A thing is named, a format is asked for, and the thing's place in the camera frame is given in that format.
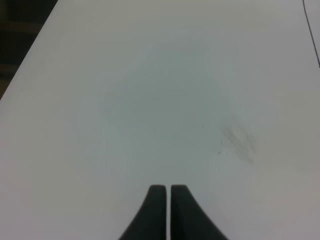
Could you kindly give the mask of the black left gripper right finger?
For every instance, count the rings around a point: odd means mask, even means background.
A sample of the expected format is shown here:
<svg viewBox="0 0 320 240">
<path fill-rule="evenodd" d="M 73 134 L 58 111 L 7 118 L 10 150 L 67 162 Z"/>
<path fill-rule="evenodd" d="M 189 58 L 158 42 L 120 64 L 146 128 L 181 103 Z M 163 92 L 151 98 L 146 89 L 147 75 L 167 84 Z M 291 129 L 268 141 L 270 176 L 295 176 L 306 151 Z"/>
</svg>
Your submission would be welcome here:
<svg viewBox="0 0 320 240">
<path fill-rule="evenodd" d="M 172 240 L 227 240 L 186 185 L 171 186 Z"/>
</svg>

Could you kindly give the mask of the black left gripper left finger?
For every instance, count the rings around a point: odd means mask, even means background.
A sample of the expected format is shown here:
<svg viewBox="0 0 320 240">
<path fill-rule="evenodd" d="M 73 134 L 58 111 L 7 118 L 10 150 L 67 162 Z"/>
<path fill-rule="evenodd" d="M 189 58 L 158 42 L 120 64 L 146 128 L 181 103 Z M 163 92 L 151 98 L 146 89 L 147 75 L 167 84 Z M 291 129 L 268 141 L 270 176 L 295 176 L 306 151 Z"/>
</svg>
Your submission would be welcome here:
<svg viewBox="0 0 320 240">
<path fill-rule="evenodd" d="M 165 240 L 167 231 L 167 191 L 151 185 L 137 214 L 121 235 L 121 240 Z"/>
</svg>

